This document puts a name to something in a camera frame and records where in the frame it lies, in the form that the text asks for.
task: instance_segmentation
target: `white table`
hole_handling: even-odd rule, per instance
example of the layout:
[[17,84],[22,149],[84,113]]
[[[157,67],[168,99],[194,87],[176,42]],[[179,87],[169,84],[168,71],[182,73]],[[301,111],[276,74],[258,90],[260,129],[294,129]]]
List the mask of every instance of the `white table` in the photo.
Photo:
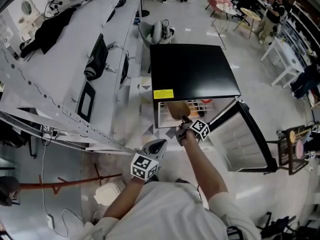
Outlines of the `white table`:
[[283,88],[286,88],[293,80],[295,80],[296,77],[304,72],[304,69],[290,45],[286,42],[281,42],[281,40],[277,37],[274,38],[274,41],[260,59],[261,62],[267,57],[272,49],[277,54],[277,58],[272,65],[275,65],[279,60],[281,60],[284,65],[284,71],[271,83],[271,86],[274,86],[286,74],[290,74],[293,77],[282,86]]
[[[218,33],[218,35],[219,35],[219,37],[220,37],[220,39],[221,39],[221,42],[222,42],[223,45],[224,45],[224,49],[226,50],[226,45],[225,45],[224,41],[222,40],[220,34],[222,34],[222,33],[225,32],[225,31],[228,31],[228,28],[229,28],[229,25],[230,25],[230,21],[229,21],[229,18],[228,18],[228,14],[230,14],[230,15],[236,15],[237,12],[236,12],[236,10],[233,9],[233,8],[230,9],[229,6],[225,6],[225,7],[224,7],[224,4],[223,4],[223,3],[218,3],[218,4],[216,5],[216,7],[217,7],[217,8],[220,10],[220,12],[221,12],[221,16],[220,16],[220,18],[219,18],[219,20],[220,20],[219,31],[218,31],[218,29],[217,29],[217,27],[216,27],[216,25],[215,25],[215,21],[216,21],[218,18],[215,18],[215,19],[214,19],[214,21],[212,22],[211,26],[213,26],[213,27],[215,28],[216,32]],[[222,14],[223,14],[223,13],[225,13],[225,15],[226,15],[226,20],[225,20],[225,24],[224,24],[224,25],[222,25],[222,21],[223,21],[223,19],[222,19]]]

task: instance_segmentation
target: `tile floor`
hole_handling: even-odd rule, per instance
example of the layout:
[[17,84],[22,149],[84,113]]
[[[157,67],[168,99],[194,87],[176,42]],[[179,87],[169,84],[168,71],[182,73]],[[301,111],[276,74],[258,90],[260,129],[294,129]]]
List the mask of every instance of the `tile floor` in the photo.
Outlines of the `tile floor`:
[[[211,26],[214,20],[210,17],[212,9],[205,10],[208,5],[207,0],[189,0],[186,3],[168,0],[166,4],[153,0],[143,2],[143,9],[150,11],[150,15],[143,20],[153,24],[157,20],[168,19],[175,29],[175,43],[222,45],[218,34]],[[280,66],[272,66],[271,61],[275,55],[271,54],[261,63],[259,58],[267,47],[260,45],[254,34],[248,39],[248,30],[239,27],[235,32],[232,31],[237,22],[237,19],[232,19],[228,32],[222,35],[226,46],[224,54],[239,85],[241,98],[250,107],[250,113],[265,139],[274,140],[277,139],[276,130],[310,121],[312,119],[310,107],[302,100],[294,99],[290,89],[283,89],[280,83],[274,87],[270,86],[282,70]],[[163,56],[165,59],[175,55]],[[144,47],[140,76],[149,76],[147,74],[149,64],[149,51]],[[269,148],[276,158],[277,146],[270,145]],[[309,188],[310,173],[307,170],[302,169],[293,176],[289,176],[284,170],[269,175],[228,172],[219,154],[214,151],[206,154],[222,174],[236,203],[250,215],[254,223],[261,224],[264,214],[268,211],[272,212],[273,219],[297,215],[296,220],[298,220],[303,212]],[[126,180],[130,179],[130,157],[100,155],[95,159],[98,159],[102,171],[122,172]],[[161,161],[161,166],[160,180],[172,181],[180,177],[196,184],[190,162],[184,152],[168,151]],[[85,195],[93,193],[94,189],[91,189]],[[88,216],[96,205],[96,203],[88,205],[91,207]]]

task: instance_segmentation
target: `gray chair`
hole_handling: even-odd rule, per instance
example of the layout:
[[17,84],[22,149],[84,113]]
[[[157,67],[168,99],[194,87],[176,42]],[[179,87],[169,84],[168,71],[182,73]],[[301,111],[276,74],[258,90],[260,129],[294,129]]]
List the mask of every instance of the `gray chair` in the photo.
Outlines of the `gray chair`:
[[[141,21],[138,25],[138,29],[142,36],[143,43],[148,49],[150,49],[150,45],[153,45],[151,40],[150,39],[148,40],[148,36],[151,34],[151,31],[152,31],[152,27],[153,25],[148,24],[144,21]],[[151,72],[151,64],[149,65],[149,69],[148,69],[148,73],[150,72]]]

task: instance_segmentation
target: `mini fridge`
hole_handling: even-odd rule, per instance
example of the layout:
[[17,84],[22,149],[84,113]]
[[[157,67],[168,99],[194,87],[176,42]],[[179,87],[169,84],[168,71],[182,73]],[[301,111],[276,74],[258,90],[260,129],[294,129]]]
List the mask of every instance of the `mini fridge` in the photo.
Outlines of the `mini fridge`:
[[177,127],[168,103],[185,101],[191,120],[210,128],[209,139],[232,172],[271,173],[278,168],[266,140],[239,99],[241,93],[220,46],[157,44],[150,47],[156,128]]

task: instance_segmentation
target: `power outlet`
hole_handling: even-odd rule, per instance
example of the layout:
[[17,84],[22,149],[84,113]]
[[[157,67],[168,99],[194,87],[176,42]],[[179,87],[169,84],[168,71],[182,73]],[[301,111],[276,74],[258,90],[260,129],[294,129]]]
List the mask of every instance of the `power outlet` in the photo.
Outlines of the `power outlet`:
[[50,229],[53,230],[55,228],[55,223],[54,223],[54,217],[53,216],[47,214],[46,215],[46,222],[48,223],[48,227]]

